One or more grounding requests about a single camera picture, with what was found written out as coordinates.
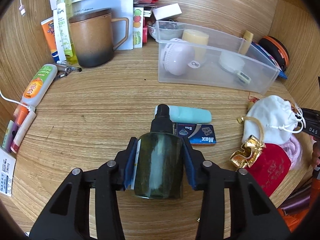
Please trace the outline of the person's right hand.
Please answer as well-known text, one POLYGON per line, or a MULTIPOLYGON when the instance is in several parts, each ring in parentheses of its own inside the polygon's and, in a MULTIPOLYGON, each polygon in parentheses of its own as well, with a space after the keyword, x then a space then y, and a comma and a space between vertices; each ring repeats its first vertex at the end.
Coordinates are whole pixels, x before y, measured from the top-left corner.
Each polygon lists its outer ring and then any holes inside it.
POLYGON ((313 152, 312 152, 312 159, 311 159, 311 166, 313 169, 315 169, 320 164, 320 150, 318 142, 315 142, 313 144, 313 152))

